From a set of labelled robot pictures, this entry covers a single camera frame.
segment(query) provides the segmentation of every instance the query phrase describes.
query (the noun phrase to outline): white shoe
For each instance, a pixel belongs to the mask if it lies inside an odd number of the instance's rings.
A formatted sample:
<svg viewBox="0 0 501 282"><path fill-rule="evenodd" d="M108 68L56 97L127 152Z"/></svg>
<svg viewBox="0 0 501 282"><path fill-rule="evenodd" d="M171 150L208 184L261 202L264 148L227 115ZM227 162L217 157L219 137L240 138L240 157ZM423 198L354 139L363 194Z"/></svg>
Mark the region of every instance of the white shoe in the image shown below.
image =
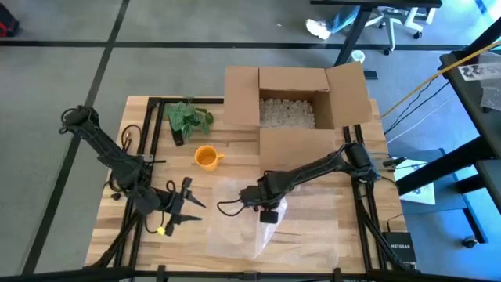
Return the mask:
<svg viewBox="0 0 501 282"><path fill-rule="evenodd" d="M316 20L306 20L306 29L313 35L320 37L323 40L327 40L330 31L327 30L326 23Z"/></svg>

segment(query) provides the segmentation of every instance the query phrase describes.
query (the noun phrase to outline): cup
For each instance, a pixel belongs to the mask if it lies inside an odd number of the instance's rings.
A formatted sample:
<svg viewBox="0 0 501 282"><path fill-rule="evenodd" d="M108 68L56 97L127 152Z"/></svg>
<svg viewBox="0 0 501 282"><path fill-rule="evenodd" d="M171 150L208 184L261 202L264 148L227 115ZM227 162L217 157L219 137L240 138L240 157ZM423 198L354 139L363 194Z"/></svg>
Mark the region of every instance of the cup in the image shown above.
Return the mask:
<svg viewBox="0 0 501 282"><path fill-rule="evenodd" d="M225 155L223 153L218 153L216 148L209 145L201 146L196 149L195 161L203 169L208 172L214 171L218 168L218 163L221 161Z"/></svg>

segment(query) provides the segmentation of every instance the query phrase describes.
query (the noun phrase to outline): yellow cable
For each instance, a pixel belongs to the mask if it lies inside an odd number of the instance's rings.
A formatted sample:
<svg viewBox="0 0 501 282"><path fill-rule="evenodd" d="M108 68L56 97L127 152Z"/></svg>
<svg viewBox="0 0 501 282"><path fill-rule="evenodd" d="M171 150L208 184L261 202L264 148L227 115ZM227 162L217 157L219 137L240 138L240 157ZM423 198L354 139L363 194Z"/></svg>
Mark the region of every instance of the yellow cable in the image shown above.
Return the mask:
<svg viewBox="0 0 501 282"><path fill-rule="evenodd" d="M405 102L405 101L406 101L406 100L407 100L410 96L414 95L414 94L415 94L415 93L416 93L419 89L421 89L423 86L425 86L428 82L430 82L430 81L434 80L434 79L435 79L436 77L438 77L439 75L441 75L441 74L445 73L446 71L449 71L449 70L453 69L454 67L459 66L461 63L464 63L464 62L466 62L466 61L470 60L471 58L473 58L473 57L477 56L478 54L481 54L481 53L483 53L483 52L485 52L485 51L488 51L488 50L490 50L490 49L492 49L492 48L494 48L494 47L497 47L497 46L499 46L499 45L501 45L501 41L494 42L494 43L492 43L491 45L489 45L489 46L487 46L487 47L484 47L484 48L482 48L482 49L478 50L477 52L474 52L473 54L471 54L471 55L469 55L469 56L467 56L467 57L465 57L465 58L463 58L463 59L461 59L461 60L459 60L459 61L457 61L457 62L453 63L452 65L450 65L450 66L448 66L448 67L444 68L443 70L440 70L438 73L433 74L433 75L432 75L432 76L430 76L430 78L428 78L425 82L423 82L423 83L421 83L419 86L417 86L417 88L416 88L416 89L414 89L411 93L409 93L409 94L405 95L405 97L404 97L403 99L401 99L398 103L396 103L396 104L395 104L395 105L394 105L394 106L393 106L393 107L392 107L389 111L387 111L386 113L384 113L384 114L381 116L381 118L386 117L386 116L387 116L389 113L391 113L391 112L392 112L392 111L393 111L396 107L400 106L400 104L404 103L404 102Z"/></svg>

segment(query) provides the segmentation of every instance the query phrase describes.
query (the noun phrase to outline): plastic bag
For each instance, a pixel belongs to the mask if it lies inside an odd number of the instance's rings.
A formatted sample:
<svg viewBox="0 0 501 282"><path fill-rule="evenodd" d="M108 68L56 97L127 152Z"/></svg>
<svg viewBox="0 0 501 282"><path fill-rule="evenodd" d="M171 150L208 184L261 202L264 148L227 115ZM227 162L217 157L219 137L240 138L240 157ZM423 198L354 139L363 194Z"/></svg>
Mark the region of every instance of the plastic bag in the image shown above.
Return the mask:
<svg viewBox="0 0 501 282"><path fill-rule="evenodd" d="M255 179L221 179L213 189L215 207L219 201L238 199L242 189L256 185ZM235 214L242 208L242 202L223 204L221 208L228 214ZM212 209L208 230L207 253L232 259L255 259L265 249L285 215L287 201L283 198L275 210L279 213L276 224L259 222L259 212L244 208L235 217L223 215L217 208Z"/></svg>

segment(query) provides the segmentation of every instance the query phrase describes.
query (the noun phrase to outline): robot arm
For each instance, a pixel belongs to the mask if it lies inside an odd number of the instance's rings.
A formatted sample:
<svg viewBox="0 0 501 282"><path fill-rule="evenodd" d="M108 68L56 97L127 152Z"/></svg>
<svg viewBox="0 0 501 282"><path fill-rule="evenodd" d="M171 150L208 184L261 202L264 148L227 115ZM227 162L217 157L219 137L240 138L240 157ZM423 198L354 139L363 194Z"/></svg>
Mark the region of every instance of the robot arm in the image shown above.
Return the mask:
<svg viewBox="0 0 501 282"><path fill-rule="evenodd" d="M351 164L343 160L343 152L347 154ZM263 207L261 222L276 223L278 214L272 209L278 207L280 200L287 193L296 185L331 172L345 172L363 181L380 179L380 174L363 144L348 143L338 151L288 172L265 172L263 177L258 179L256 186L248 186L240 191L240 200L245 207Z"/></svg>
<svg viewBox="0 0 501 282"><path fill-rule="evenodd" d="M134 200L135 207L142 215L153 211L172 214L166 226L166 234L170 236L174 224L181 224L186 220L201 220L200 218L181 215L184 200L192 201L201 207L200 203L189 191L190 178L185 178L182 189L159 190L150 186L151 162L144 160L143 156L131 156L125 153L105 132L99 127L99 115L91 107L78 106L75 109L65 110L61 115L63 127L59 133L72 132L94 149L98 160L111 168L112 175L120 190L125 196Z"/></svg>

